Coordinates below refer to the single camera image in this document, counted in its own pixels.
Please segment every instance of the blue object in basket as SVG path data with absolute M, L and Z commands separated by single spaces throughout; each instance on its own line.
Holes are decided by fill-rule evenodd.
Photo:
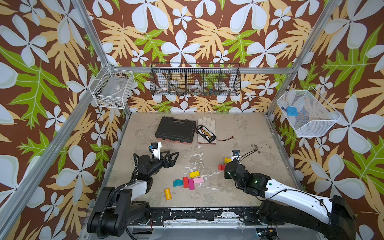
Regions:
M 286 110 L 288 116 L 297 117 L 297 109 L 295 107 L 287 107 Z

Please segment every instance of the concrete floor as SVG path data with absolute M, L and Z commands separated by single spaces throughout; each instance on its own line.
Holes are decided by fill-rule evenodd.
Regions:
M 217 138 L 234 139 L 217 142 L 216 145 L 197 144 L 195 135 L 192 144 L 158 140 L 155 132 L 163 116 L 197 121 L 200 117 L 214 118 Z M 218 164 L 230 157 L 233 149 L 245 153 L 258 149 L 242 161 L 249 172 L 260 172 L 281 183 L 294 187 L 287 169 L 279 155 L 268 126 L 262 114 L 133 114 L 122 140 L 107 186 L 117 187 L 131 179 L 134 169 L 133 154 L 150 155 L 151 142 L 162 142 L 162 151 L 180 152 L 173 168 L 162 168 L 153 175 L 151 190 L 136 200 L 147 201 L 151 207 L 237 207 L 258 206 L 255 197 L 234 186 L 231 179 L 225 179 Z M 176 179 L 183 179 L 190 172 L 199 170 L 204 183 L 195 185 L 195 190 L 173 187 Z M 164 189 L 169 188 L 172 199 L 166 201 Z

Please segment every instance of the orange cylinder block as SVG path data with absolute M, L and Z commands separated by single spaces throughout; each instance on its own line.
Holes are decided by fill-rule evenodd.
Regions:
M 165 192 L 165 194 L 166 194 L 166 200 L 170 200 L 170 199 L 172 199 L 172 196 L 171 196 L 171 194 L 170 194 L 170 190 L 169 190 L 169 188 L 164 189 L 164 192 Z

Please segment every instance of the toolbox handle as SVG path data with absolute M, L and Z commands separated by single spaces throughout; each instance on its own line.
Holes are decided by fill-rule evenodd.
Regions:
M 173 119 L 174 122 L 185 122 L 185 120 L 181 120 L 181 119 Z

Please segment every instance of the white wire basket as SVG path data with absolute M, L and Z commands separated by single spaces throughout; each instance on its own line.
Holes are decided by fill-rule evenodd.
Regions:
M 341 114 L 320 93 L 316 93 L 314 96 L 310 89 L 287 91 L 277 100 L 280 108 L 296 108 L 298 115 L 295 117 L 289 116 L 286 111 L 282 112 L 297 137 L 322 137 L 341 117 Z M 333 111 L 329 112 L 323 104 Z
M 124 109 L 135 82 L 133 72 L 111 68 L 96 80 L 92 96 L 97 106 Z

